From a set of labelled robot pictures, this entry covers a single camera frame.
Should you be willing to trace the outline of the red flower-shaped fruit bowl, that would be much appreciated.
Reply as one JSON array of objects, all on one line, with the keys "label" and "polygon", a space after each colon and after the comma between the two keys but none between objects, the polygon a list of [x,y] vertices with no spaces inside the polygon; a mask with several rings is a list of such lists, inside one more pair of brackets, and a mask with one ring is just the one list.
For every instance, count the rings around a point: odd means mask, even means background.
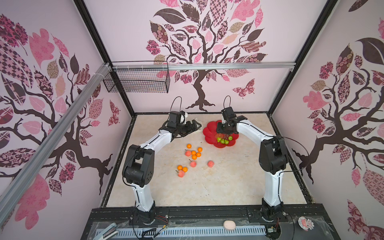
[{"label": "red flower-shaped fruit bowl", "polygon": [[207,126],[203,129],[203,134],[205,136],[205,141],[208,144],[214,145],[216,148],[222,149],[225,147],[232,147],[236,144],[236,140],[239,138],[239,134],[232,134],[233,140],[229,141],[228,145],[221,144],[220,142],[217,142],[217,139],[215,138],[215,135],[217,134],[217,123],[221,122],[221,120],[215,121],[215,122],[209,122]]}]

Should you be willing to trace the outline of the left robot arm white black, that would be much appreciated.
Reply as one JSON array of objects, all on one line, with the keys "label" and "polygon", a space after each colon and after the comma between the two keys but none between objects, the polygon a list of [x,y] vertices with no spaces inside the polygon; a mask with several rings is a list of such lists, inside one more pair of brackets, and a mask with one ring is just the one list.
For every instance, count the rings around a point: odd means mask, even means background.
[{"label": "left robot arm white black", "polygon": [[155,171],[155,154],[174,139],[186,137],[202,127],[196,120],[187,121],[187,117],[184,111],[170,112],[154,137],[141,145],[128,148],[122,178],[134,191],[138,219],[145,224],[155,220],[156,204],[149,185]]}]

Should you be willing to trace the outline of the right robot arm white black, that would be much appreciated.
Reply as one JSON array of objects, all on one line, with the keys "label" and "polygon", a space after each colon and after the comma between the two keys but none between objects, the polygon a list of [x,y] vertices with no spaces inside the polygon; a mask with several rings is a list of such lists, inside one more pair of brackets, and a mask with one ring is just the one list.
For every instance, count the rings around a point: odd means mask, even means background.
[{"label": "right robot arm white black", "polygon": [[217,124],[221,134],[243,134],[259,148],[259,164],[265,171],[265,194],[262,198],[261,216],[271,222],[283,212],[281,200],[282,178],[288,163],[288,151],[283,137],[273,136],[252,124],[246,117],[237,116],[231,107],[222,111],[222,121]]}]

